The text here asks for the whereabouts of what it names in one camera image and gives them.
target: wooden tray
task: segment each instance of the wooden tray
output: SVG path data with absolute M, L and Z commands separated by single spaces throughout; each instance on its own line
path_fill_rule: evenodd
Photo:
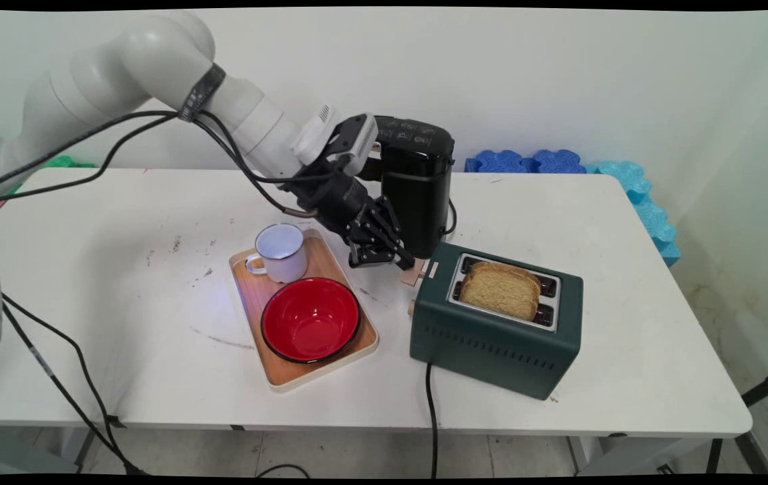
M 323 240 L 321 233 L 314 229 L 303 231 L 303 246 L 307 252 L 309 267 L 303 275 L 304 278 L 322 276 L 331 280 L 337 280 L 354 291 L 351 283 L 345 278 L 342 268 L 339 267 L 333 252 Z M 240 300 L 243 301 L 243 310 L 249 320 L 249 329 L 255 338 L 255 349 L 258 349 L 258 357 L 261 357 L 261 365 L 264 367 L 264 375 L 271 389 L 277 392 L 285 392 L 294 389 L 300 384 L 308 383 L 316 377 L 332 372 L 341 366 L 356 361 L 360 357 L 368 356 L 378 347 L 378 332 L 372 326 L 366 311 L 360 306 L 360 329 L 349 346 L 337 355 L 323 362 L 301 364 L 288 362 L 273 353 L 264 339 L 261 337 L 261 313 L 264 306 L 285 283 L 273 283 L 267 274 L 252 274 L 246 270 L 246 257 L 255 254 L 255 249 L 247 249 L 229 258 L 229 265 L 237 290 L 240 292 Z M 252 267 L 261 267 L 261 260 L 250 263 Z

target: bowl rim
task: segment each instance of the bowl rim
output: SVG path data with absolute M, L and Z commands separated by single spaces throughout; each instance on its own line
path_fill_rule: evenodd
M 345 342 L 345 344 L 339 347 L 337 350 L 332 351 L 326 356 L 322 356 L 317 359 L 311 359 L 311 360 L 295 359 L 294 357 L 289 357 L 284 355 L 279 350 L 274 349 L 273 344 L 270 344 L 270 341 L 267 340 L 267 335 L 264 334 L 264 316 L 267 315 L 267 308 L 270 306 L 270 302 L 272 302 L 277 295 L 281 294 L 289 286 L 294 285 L 294 283 L 305 282 L 306 280 L 329 280 L 330 282 L 334 282 L 338 284 L 342 288 L 345 288 L 348 290 L 349 294 L 351 295 L 351 298 L 354 299 L 354 304 L 357 306 L 357 322 L 354 323 L 354 331 L 351 332 L 351 337 L 348 337 L 348 340 Z M 276 356 L 279 356 L 281 359 L 285 359 L 288 362 L 294 362 L 294 363 L 322 362 L 337 355 L 339 352 L 342 352 L 354 341 L 354 338 L 357 337 L 357 332 L 360 331 L 360 320 L 362 320 L 362 318 L 363 318 L 363 309 L 360 307 L 360 301 L 357 300 L 357 295 L 355 295 L 354 292 L 351 291 L 351 288 L 348 288 L 347 285 L 344 285 L 341 282 L 337 282 L 337 280 L 333 280 L 332 278 L 325 278 L 323 276 L 310 276 L 309 278 L 302 278 L 300 280 L 295 280 L 295 282 L 288 283 L 288 285 L 282 286 L 282 288 L 280 288 L 279 290 L 274 292 L 273 295 L 270 296 L 270 299 L 267 300 L 267 304 L 265 304 L 264 306 L 264 310 L 261 311 L 261 318 L 260 318 L 261 321 L 259 322 L 259 326 L 261 328 L 261 340 L 264 341 L 264 344 L 267 345 L 268 349 L 270 349 L 271 352 L 276 354 Z

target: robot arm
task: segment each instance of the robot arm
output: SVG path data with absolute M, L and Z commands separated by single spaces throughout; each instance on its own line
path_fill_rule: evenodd
M 335 123 L 335 110 L 325 107 L 323 126 L 316 117 L 298 137 L 300 127 L 281 108 L 251 81 L 225 76 L 214 55 L 214 38 L 192 13 L 160 12 L 132 22 L 119 37 L 77 53 L 33 83 L 21 134 L 0 141 L 0 175 L 156 98 L 187 121 L 198 110 L 215 114 L 243 158 L 267 178 L 332 175 L 280 189 L 294 193 L 301 207 L 343 237 L 352 267 L 396 258 L 403 269 L 414 266 L 387 198 L 372 200 L 353 177 L 378 134 L 372 114 Z M 208 117 L 196 119 L 218 128 Z M 295 141 L 302 145 L 297 153 Z M 0 194 L 29 174 L 1 184 Z

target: tiled floor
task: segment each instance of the tiled floor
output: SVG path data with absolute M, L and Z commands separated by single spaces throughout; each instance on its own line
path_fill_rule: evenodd
M 19 439 L 52 449 L 48 428 L 9 429 Z M 232 430 L 114 430 L 132 463 L 154 475 L 255 476 L 274 464 L 295 463 L 315 478 L 424 478 L 429 432 L 233 432 Z M 704 473 L 710 444 L 670 463 L 676 473 Z M 726 440 L 720 473 L 750 473 Z M 123 474 L 120 461 L 94 441 L 82 473 Z M 575 464 L 560 436 L 486 436 L 441 433 L 439 478 L 572 476 Z M 301 477 L 292 469 L 267 476 Z

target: power cord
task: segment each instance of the power cord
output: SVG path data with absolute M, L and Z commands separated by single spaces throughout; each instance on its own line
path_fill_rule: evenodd
M 82 133 L 81 135 L 76 136 L 76 138 L 73 138 L 67 141 L 60 147 L 55 148 L 54 150 L 48 152 L 44 156 L 41 156 L 38 159 L 33 160 L 33 162 L 27 163 L 27 165 L 20 166 L 19 168 L 11 170 L 7 174 L 0 176 L 0 184 L 15 177 L 15 175 L 23 174 L 24 172 L 29 171 L 31 168 L 35 168 L 35 166 L 40 166 L 43 163 L 48 162 L 49 160 L 52 159 L 52 157 L 57 156 L 57 154 L 60 154 L 62 151 L 66 150 L 67 148 L 70 148 L 81 141 L 88 140 L 88 138 L 91 138 L 91 136 L 94 136 L 95 134 L 101 133 L 104 130 L 112 128 L 112 126 L 116 125 L 117 123 L 123 123 L 131 119 L 140 119 L 141 117 L 166 117 L 166 116 L 176 117 L 177 113 L 175 113 L 174 111 L 153 110 L 153 111 L 139 111 L 138 113 L 129 113 L 121 117 L 117 117 L 116 119 L 113 119 L 107 123 L 103 123 L 94 129 L 89 129 L 85 133 Z
M 433 419 L 433 479 L 437 474 L 437 418 L 435 418 L 435 403 L 433 402 L 433 388 L 429 383 L 429 377 L 433 371 L 433 364 L 426 365 L 426 400 L 429 401 L 429 414 Z
M 453 212 L 453 225 L 446 231 L 443 231 L 442 235 L 446 236 L 449 233 L 452 233 L 455 230 L 455 205 L 453 205 L 452 199 L 447 199 L 447 202 L 449 202 L 449 209 Z
M 307 478 L 310 477 L 309 474 L 307 473 L 307 471 L 302 469 L 301 467 L 298 467 L 297 465 L 285 464 L 285 465 L 277 465 L 277 466 L 274 466 L 274 467 L 269 467 L 267 470 L 264 470 L 264 472 L 258 473 L 258 475 L 256 475 L 255 478 L 261 478 L 264 475 L 267 475 L 268 473 L 272 472 L 273 470 L 280 469 L 281 467 L 292 467 L 292 469 L 300 470 L 300 472 L 303 474 L 303 476 L 306 476 Z
M 21 311 L 21 313 L 23 313 L 30 319 L 33 319 L 35 322 L 39 323 L 40 325 L 46 327 L 47 329 L 50 329 L 55 334 L 60 335 L 61 338 L 63 338 L 73 346 L 76 354 L 78 354 L 79 356 L 79 363 L 82 365 L 82 372 L 85 374 L 85 379 L 88 381 L 88 387 L 90 387 L 91 392 L 94 393 L 94 398 L 97 399 L 97 403 L 98 405 L 100 405 L 100 411 L 103 414 L 104 426 L 106 427 L 106 433 L 109 436 L 110 442 L 106 440 L 106 438 L 103 436 L 103 433 L 101 433 L 100 430 L 97 429 L 97 427 L 94 425 L 94 422 L 91 421 L 90 418 L 88 418 L 88 415 L 85 415 L 85 412 L 82 411 L 82 408 L 80 408 L 78 403 L 75 402 L 75 399 L 73 399 L 73 396 L 70 396 L 69 392 L 67 392 L 66 387 L 64 387 L 63 384 L 61 384 L 61 381 L 58 380 L 58 378 L 55 376 L 55 373 L 52 372 L 51 368 L 49 368 L 48 363 L 45 360 L 43 360 L 42 355 L 40 355 L 40 352 L 37 351 L 36 347 L 34 347 L 34 344 L 31 343 L 30 338 L 28 338 L 28 336 L 24 333 L 21 326 L 18 325 L 18 321 L 12 315 L 12 311 L 9 310 L 9 308 L 6 306 L 6 303 L 2 303 L 4 314 L 6 315 L 9 322 L 12 324 L 12 327 L 15 329 L 15 333 L 17 333 L 20 336 L 20 338 L 22 339 L 22 342 L 24 342 L 24 345 L 26 345 L 28 350 L 30 350 L 30 353 L 34 355 L 34 358 L 36 359 L 36 361 L 40 363 L 40 366 L 42 366 L 42 370 L 44 370 L 45 373 L 49 376 L 49 378 L 51 378 L 52 383 L 55 384 L 55 387 L 57 387 L 57 389 L 61 391 L 61 394 L 63 394 L 63 397 L 66 398 L 67 402 L 69 402 L 71 406 L 73 406 L 73 409 L 76 411 L 76 414 L 79 414 L 79 417 L 82 418 L 82 421 L 84 421 L 85 424 L 88 425 L 88 428 L 90 428 L 91 431 L 94 432 L 97 438 L 99 438 L 100 441 L 103 442 L 103 445 L 106 445 L 106 448 L 108 448 L 109 451 L 112 451 L 120 459 L 120 461 L 122 461 L 123 467 L 126 469 L 127 475 L 147 475 L 147 473 L 142 472 L 141 469 L 139 469 L 137 466 L 132 464 L 122 454 L 119 446 L 117 446 L 117 442 L 115 441 L 114 436 L 112 434 L 112 426 L 109 424 L 108 414 L 106 412 L 106 405 L 103 404 L 103 399 L 100 398 L 100 393 L 97 392 L 97 389 L 94 386 L 94 382 L 91 380 L 91 374 L 88 372 L 88 365 L 86 365 L 85 363 L 85 356 L 82 355 L 82 349 L 80 349 L 79 345 L 76 344 L 76 342 L 72 338 L 67 337 L 67 335 L 59 331 L 57 328 L 54 328 L 53 326 L 42 321 L 38 317 L 35 317 L 33 314 L 30 313 L 30 311 L 27 311 L 26 309 L 22 308 L 18 303 L 15 303 L 15 301 L 13 301 L 12 298 L 8 297 L 8 295 L 1 294 L 1 297 L 4 298 L 4 301 L 14 306 L 15 309 Z
M 288 178 L 281 178 L 281 179 L 269 179 L 266 177 L 260 177 L 254 174 L 254 172 L 252 172 L 252 170 L 249 169 L 249 167 L 246 165 L 246 162 L 245 160 L 243 160 L 243 156 L 242 154 L 240 154 L 240 150 L 237 147 L 236 142 L 231 137 L 231 132 L 229 132 L 229 129 L 227 128 L 227 126 L 225 126 L 222 120 L 220 120 L 215 114 L 212 114 L 209 111 L 203 110 L 201 113 L 204 116 L 209 117 L 209 119 L 214 120 L 215 124 L 217 124 L 217 126 L 220 127 L 221 132 L 223 132 L 225 138 L 229 141 L 230 148 L 226 146 L 225 142 L 220 138 L 220 136 L 217 135 L 214 132 L 214 130 L 212 130 L 209 126 L 205 125 L 205 123 L 202 123 L 198 119 L 193 120 L 193 123 L 199 128 L 202 128 L 203 130 L 205 130 L 205 132 L 209 136 L 211 136 L 211 138 L 214 139 L 214 141 L 217 142 L 217 144 L 220 145 L 221 148 L 223 148 L 225 153 L 227 153 L 228 156 L 231 157 L 231 160 L 235 162 L 235 164 L 237 165 L 237 168 L 239 168 L 243 172 L 243 174 L 246 176 L 246 178 L 249 179 L 249 181 L 251 181 L 255 189 L 258 190 L 261 196 L 264 196 L 264 199 L 266 199 L 267 202 L 270 202 L 271 205 L 276 207 L 276 209 L 279 209 L 280 212 L 294 216 L 294 217 L 298 217 L 298 218 L 317 217 L 316 211 L 312 211 L 312 212 L 299 211 L 298 209 L 292 209 L 277 202 L 276 199 L 271 197 L 270 194 L 268 194 L 267 191 L 265 191 L 263 187 L 261 187 L 259 182 L 263 182 L 267 184 L 277 184 L 277 183 L 288 183 L 288 182 L 302 183 L 302 182 L 311 182 L 311 181 L 326 181 L 326 179 L 329 179 L 332 177 L 332 174 L 313 175 L 308 177 L 288 177 Z M 31 190 L 31 191 L 24 191 L 23 193 L 14 193 L 14 194 L 9 194 L 5 196 L 0 196 L 0 202 L 5 200 L 11 200 L 11 199 L 20 199 L 21 197 L 29 197 L 31 195 L 36 195 L 40 193 L 48 193 L 48 191 L 56 191 L 56 190 L 60 190 L 67 187 L 73 187 L 74 185 L 81 185 L 91 181 L 95 181 L 95 179 L 100 178 L 100 176 L 102 176 L 102 174 L 106 172 L 106 169 L 109 168 L 110 163 L 112 163 L 112 159 L 114 158 L 117 150 L 119 150 L 124 143 L 128 142 L 135 136 L 140 135 L 141 133 L 149 129 L 156 128 L 156 126 L 159 126 L 160 124 L 163 124 L 166 121 L 169 121 L 171 119 L 176 119 L 178 117 L 178 113 L 174 111 L 143 111 L 141 113 L 131 113 L 129 115 L 125 115 L 122 117 L 117 117 L 117 119 L 111 120 L 110 122 L 107 122 L 101 126 L 98 126 L 95 129 L 91 129 L 88 132 L 85 132 L 84 134 L 77 136 L 76 138 L 73 138 L 67 143 L 64 143 L 63 145 L 61 145 L 61 147 L 55 148 L 55 150 L 52 150 L 48 154 L 45 154 L 44 156 L 41 156 L 38 159 L 33 160 L 33 162 L 27 163 L 26 165 L 21 166 L 20 168 L 17 168 L 15 170 L 11 170 L 7 174 L 4 174 L 0 177 L 0 184 L 1 184 L 4 181 L 8 181 L 8 179 L 12 177 L 15 177 L 15 175 L 23 174 L 23 172 L 26 172 L 31 168 L 35 168 L 35 166 L 39 166 L 42 163 L 47 162 L 47 160 L 51 159 L 51 157 L 56 156 L 58 153 L 61 153 L 61 151 L 66 150 L 66 148 L 72 147 L 74 144 L 77 144 L 80 141 L 84 141 L 87 138 L 91 138 L 91 136 L 97 135 L 101 131 L 108 129 L 117 123 L 121 123 L 129 119 L 135 119 L 136 117 L 152 117 L 152 116 L 163 116 L 163 117 L 159 120 L 156 120 L 155 122 L 145 124 L 144 126 L 141 126 L 138 129 L 132 130 L 127 135 L 123 136 L 120 140 L 118 140 L 117 143 L 109 151 L 109 154 L 106 156 L 106 159 L 104 160 L 102 166 L 100 167 L 100 170 L 98 170 L 96 174 L 86 177 L 84 179 L 80 179 L 79 181 L 72 181 L 72 182 L 67 182 L 67 183 L 58 184 L 58 185 L 51 185 L 51 187 L 43 187 L 40 189 Z
M 61 190 L 61 189 L 67 188 L 67 187 L 73 187 L 74 185 L 81 185 L 81 184 L 86 184 L 86 183 L 91 182 L 91 181 L 95 181 L 95 179 L 100 178 L 102 176 L 102 174 L 104 174 L 106 172 L 106 169 L 109 168 L 110 164 L 112 164 L 112 159 L 114 158 L 115 154 L 117 153 L 117 150 L 119 150 L 123 146 L 124 143 L 128 142 L 129 140 L 134 138 L 136 135 L 140 135 L 141 133 L 143 133 L 143 132 L 145 132 L 145 131 L 147 131 L 149 129 L 156 128 L 157 126 L 159 126 L 160 124 L 165 123 L 168 120 L 175 119 L 175 117 L 177 117 L 177 113 L 171 113 L 169 115 L 166 115 L 165 117 L 162 117 L 161 119 L 156 120 L 155 122 L 150 122 L 148 124 L 145 124 L 144 126 L 136 128 L 136 129 L 132 130 L 131 132 L 127 133 L 126 135 L 124 135 L 120 140 L 117 141 L 116 144 L 114 144 L 112 149 L 109 150 L 109 154 L 107 154 L 106 160 L 103 162 L 103 165 L 100 167 L 100 170 L 98 170 L 96 172 L 96 174 L 91 175 L 90 177 L 85 177 L 84 179 L 78 179 L 78 181 L 65 182 L 63 184 L 51 185 L 50 187 L 43 187 L 43 188 L 40 188 L 40 189 L 34 189 L 34 190 L 30 190 L 30 191 L 21 191 L 21 193 L 14 193 L 14 194 L 0 196 L 0 201 L 2 201 L 2 200 L 11 200 L 11 199 L 20 199 L 21 197 L 29 197 L 31 195 L 36 195 L 36 194 L 39 194 L 39 193 L 47 193 L 47 191 Z M 33 162 L 31 162 L 31 163 L 29 163 L 28 165 L 25 165 L 25 166 L 31 166 L 31 165 L 33 165 Z M 17 172 L 18 170 L 19 169 L 14 170 L 14 171 L 10 172 L 9 174 L 12 174 L 13 172 Z M 7 178 L 9 178 L 9 174 L 6 174 L 6 175 L 0 177 L 0 179 L 7 179 Z

